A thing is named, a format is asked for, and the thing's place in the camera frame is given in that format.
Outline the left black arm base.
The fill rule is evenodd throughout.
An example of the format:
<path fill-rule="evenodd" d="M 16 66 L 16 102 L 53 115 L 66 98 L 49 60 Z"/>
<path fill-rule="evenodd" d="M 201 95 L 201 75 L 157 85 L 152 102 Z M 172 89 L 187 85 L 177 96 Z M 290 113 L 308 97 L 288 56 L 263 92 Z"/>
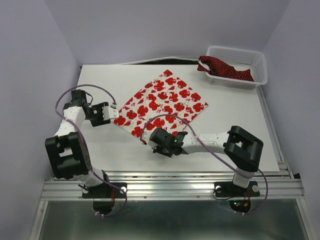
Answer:
<path fill-rule="evenodd" d="M 107 218 L 114 217 L 125 208 L 127 204 L 126 182 L 104 182 L 97 186 L 88 187 L 85 184 L 78 185 L 82 189 L 82 198 L 93 200 L 92 208 L 96 216 Z"/>

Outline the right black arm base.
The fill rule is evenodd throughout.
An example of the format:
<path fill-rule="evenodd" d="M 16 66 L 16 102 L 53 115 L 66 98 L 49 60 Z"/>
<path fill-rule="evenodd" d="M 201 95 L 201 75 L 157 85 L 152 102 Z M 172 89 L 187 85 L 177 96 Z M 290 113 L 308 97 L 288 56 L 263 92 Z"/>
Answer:
<path fill-rule="evenodd" d="M 229 201 L 229 206 L 236 213 L 248 214 L 251 199 L 260 197 L 256 181 L 250 181 L 247 188 L 234 185 L 232 181 L 218 181 L 214 184 L 212 197 L 218 201 Z"/>

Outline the aluminium rail frame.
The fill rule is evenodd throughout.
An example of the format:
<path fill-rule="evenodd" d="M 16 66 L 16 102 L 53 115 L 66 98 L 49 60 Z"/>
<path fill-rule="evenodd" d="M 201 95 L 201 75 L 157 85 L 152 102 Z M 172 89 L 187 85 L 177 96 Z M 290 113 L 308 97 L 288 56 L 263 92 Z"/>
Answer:
<path fill-rule="evenodd" d="M 302 180 L 295 178 L 282 153 L 277 134 L 261 88 L 258 97 L 264 117 L 264 125 L 272 145 L 272 153 L 261 164 L 261 171 L 254 180 L 260 196 L 251 199 L 248 215 L 232 211 L 225 201 L 207 221 L 212 224 L 211 233 L 220 239 L 252 240 L 312 240 L 313 230 L 309 223 Z M 120 171 L 111 170 L 111 158 L 95 159 L 94 164 L 104 168 L 115 183 L 126 183 L 129 203 L 142 202 L 203 202 L 212 203 L 213 191 L 218 182 L 230 181 L 230 170 L 191 169 L 179 171 Z M 79 203 L 84 201 L 77 180 L 51 177 L 43 184 L 36 218 L 30 238 L 46 239 L 49 234 L 49 206 L 54 202 Z"/>

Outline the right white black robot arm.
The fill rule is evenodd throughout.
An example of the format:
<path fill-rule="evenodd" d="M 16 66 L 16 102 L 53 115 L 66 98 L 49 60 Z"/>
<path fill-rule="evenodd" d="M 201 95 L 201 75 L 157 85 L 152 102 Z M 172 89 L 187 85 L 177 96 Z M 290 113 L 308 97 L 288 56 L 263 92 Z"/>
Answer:
<path fill-rule="evenodd" d="M 144 133 L 142 141 L 154 153 L 167 157 L 210 153 L 215 157 L 223 154 L 235 164 L 234 176 L 230 182 L 231 192 L 242 195 L 248 190 L 250 181 L 259 170 L 264 143 L 240 126 L 232 126 L 227 132 L 216 134 L 188 133 L 172 134 L 162 128 Z"/>

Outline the white plastic basket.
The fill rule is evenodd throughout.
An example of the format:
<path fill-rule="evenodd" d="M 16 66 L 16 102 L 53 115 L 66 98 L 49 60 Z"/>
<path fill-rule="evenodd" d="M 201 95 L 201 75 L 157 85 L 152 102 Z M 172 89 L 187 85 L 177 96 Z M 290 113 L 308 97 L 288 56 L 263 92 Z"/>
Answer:
<path fill-rule="evenodd" d="M 253 81 L 214 76 L 206 73 L 211 85 L 254 90 L 268 82 L 268 68 L 265 55 L 255 50 L 232 48 L 225 46 L 209 46 L 206 55 L 215 57 L 232 66 L 237 71 L 250 70 Z"/>

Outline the dark red dotted skirt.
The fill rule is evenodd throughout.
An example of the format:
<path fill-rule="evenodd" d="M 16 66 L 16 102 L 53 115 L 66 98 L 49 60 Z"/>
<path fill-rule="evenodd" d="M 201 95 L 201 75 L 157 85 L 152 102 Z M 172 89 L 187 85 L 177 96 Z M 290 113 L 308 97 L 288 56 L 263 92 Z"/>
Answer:
<path fill-rule="evenodd" d="M 200 56 L 197 70 L 211 76 L 253 82 L 251 70 L 236 70 L 233 66 L 213 56 Z"/>

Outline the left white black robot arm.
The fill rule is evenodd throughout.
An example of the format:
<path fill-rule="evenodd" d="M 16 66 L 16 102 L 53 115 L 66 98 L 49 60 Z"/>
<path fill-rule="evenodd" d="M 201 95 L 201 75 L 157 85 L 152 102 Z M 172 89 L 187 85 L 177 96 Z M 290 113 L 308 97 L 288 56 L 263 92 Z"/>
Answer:
<path fill-rule="evenodd" d="M 62 122 L 57 132 L 45 140 L 44 145 L 53 175 L 57 179 L 74 179 L 84 184 L 84 189 L 94 188 L 100 197 L 111 193 L 109 178 L 103 170 L 93 167 L 89 149 L 81 133 L 84 121 L 93 127 L 110 124 L 119 117 L 116 104 L 102 102 L 96 105 L 87 101 L 89 94 L 81 89 L 71 91 L 71 101 L 63 106 Z"/>

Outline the white red poppy skirt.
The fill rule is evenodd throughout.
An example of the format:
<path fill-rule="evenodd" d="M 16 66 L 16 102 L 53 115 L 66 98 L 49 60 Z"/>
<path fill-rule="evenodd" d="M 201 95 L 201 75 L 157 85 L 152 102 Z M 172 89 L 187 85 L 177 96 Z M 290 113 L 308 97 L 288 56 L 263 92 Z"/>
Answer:
<path fill-rule="evenodd" d="M 131 97 L 113 123 L 136 138 L 156 128 L 175 136 L 186 125 L 172 115 L 190 123 L 207 106 L 198 92 L 167 69 Z"/>

